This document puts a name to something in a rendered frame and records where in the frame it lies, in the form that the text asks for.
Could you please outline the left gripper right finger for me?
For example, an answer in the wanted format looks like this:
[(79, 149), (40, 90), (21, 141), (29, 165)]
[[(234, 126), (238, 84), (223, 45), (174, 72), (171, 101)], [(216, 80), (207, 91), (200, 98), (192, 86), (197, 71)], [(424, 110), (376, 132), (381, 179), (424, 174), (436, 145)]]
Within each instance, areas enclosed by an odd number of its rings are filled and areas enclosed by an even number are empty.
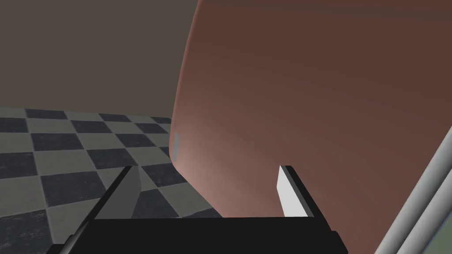
[(292, 166), (280, 165), (276, 189), (285, 217), (321, 218), (319, 207)]

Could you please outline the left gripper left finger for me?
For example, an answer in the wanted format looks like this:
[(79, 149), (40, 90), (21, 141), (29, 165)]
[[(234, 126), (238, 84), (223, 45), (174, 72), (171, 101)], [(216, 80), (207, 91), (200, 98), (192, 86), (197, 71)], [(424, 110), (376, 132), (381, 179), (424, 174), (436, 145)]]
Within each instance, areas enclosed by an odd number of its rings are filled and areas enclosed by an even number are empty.
[(130, 219), (142, 191), (138, 166), (125, 167), (94, 208), (94, 219)]

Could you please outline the reddish-brown appliance door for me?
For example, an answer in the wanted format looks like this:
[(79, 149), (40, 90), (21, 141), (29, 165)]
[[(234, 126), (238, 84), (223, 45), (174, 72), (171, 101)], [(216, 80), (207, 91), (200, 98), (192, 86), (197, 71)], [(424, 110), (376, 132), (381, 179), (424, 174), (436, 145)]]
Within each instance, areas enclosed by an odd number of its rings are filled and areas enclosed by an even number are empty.
[(452, 0), (198, 0), (174, 167), (224, 217), (274, 217), (292, 166), (374, 254), (452, 126)]

